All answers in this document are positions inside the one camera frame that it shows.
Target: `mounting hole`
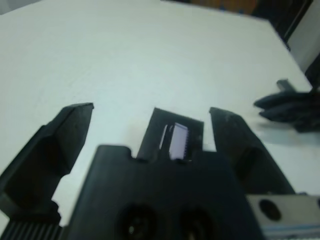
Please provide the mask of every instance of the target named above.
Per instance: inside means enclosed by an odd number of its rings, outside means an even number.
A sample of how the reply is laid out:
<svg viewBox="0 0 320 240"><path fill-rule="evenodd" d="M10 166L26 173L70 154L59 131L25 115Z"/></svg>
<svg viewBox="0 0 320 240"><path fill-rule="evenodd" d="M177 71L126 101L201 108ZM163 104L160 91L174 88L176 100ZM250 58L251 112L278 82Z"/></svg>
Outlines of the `mounting hole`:
<svg viewBox="0 0 320 240"><path fill-rule="evenodd" d="M133 204L120 215L119 231L125 240L151 240L156 230L156 213L147 205Z"/></svg>
<svg viewBox="0 0 320 240"><path fill-rule="evenodd" d="M185 210L180 215L180 225L184 240L213 240L217 226L202 209Z"/></svg>
<svg viewBox="0 0 320 240"><path fill-rule="evenodd" d="M279 221L281 219L281 212L278 207L270 200L261 200L260 209L272 221Z"/></svg>

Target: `wall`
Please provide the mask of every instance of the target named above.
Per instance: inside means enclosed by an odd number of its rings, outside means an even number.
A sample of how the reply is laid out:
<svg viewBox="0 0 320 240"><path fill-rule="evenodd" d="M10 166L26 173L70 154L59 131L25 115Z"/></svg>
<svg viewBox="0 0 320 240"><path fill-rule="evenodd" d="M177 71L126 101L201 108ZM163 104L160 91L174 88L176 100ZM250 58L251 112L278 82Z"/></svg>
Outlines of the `wall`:
<svg viewBox="0 0 320 240"><path fill-rule="evenodd" d="M314 0L288 41L291 54L305 72L320 53L320 0Z"/></svg>

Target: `white table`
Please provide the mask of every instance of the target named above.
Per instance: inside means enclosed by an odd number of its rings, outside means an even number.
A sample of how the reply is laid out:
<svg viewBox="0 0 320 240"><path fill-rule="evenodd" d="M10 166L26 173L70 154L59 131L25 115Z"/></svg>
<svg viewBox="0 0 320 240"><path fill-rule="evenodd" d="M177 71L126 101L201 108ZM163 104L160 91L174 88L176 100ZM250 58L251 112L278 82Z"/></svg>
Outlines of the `white table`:
<svg viewBox="0 0 320 240"><path fill-rule="evenodd" d="M240 114L294 189L320 194L319 136L253 107L279 79L310 89L266 21L159 0L44 0L0 16L0 76L1 171L62 107L94 103L86 143L53 196L62 225L96 147L135 156L154 107L204 121L205 150L215 150L209 108Z"/></svg>

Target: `black object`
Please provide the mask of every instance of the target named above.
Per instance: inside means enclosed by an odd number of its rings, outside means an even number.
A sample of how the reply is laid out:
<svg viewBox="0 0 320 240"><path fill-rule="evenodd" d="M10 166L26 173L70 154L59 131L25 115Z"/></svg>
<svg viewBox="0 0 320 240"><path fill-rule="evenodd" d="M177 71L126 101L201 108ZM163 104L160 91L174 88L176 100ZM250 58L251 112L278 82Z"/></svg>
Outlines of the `black object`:
<svg viewBox="0 0 320 240"><path fill-rule="evenodd" d="M174 123L179 123L188 128L189 137L186 157L190 158L193 152L201 151L204 132L204 123L202 121L155 108L144 134L137 158L150 160L159 154L159 146L165 126L172 126Z"/></svg>
<svg viewBox="0 0 320 240"><path fill-rule="evenodd" d="M210 109L215 147L228 157L247 194L295 194L260 139L239 115Z"/></svg>
<svg viewBox="0 0 320 240"><path fill-rule="evenodd" d="M2 240L264 239L228 159L246 191L293 192L240 116L210 110L218 152L205 152L203 122L155 109L137 158L124 146L98 147L70 224L61 228L51 197L84 144L92 109L64 108L0 177L0 209L10 217ZM190 161L168 158L173 135L163 129L173 124L188 129ZM259 186L256 175L266 170L275 178Z"/></svg>
<svg viewBox="0 0 320 240"><path fill-rule="evenodd" d="M286 43L313 0L259 0L252 15L270 21Z"/></svg>
<svg viewBox="0 0 320 240"><path fill-rule="evenodd" d="M292 125L299 133L320 131L320 93L283 91L265 96L254 105L273 122Z"/></svg>

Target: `black plastic mount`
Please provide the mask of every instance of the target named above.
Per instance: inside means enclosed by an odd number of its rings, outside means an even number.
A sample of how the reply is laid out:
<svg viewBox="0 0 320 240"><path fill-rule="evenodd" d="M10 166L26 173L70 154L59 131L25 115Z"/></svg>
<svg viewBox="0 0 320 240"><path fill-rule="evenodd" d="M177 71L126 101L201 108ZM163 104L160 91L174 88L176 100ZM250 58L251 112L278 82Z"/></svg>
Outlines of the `black plastic mount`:
<svg viewBox="0 0 320 240"><path fill-rule="evenodd" d="M62 229L52 196L85 143L93 108L63 108L3 172L0 210L10 222L1 240L258 240L263 236L244 193L294 193L240 116L210 109L214 153L202 151L203 122L155 108L136 159L127 147L98 148L70 224ZM163 153L173 138L162 136L164 128L174 124L188 129L190 161ZM159 148L162 137L167 147Z"/></svg>
<svg viewBox="0 0 320 240"><path fill-rule="evenodd" d="M92 103L64 107L2 173L0 209L11 220L59 223L58 205L51 198L85 144L93 108Z"/></svg>

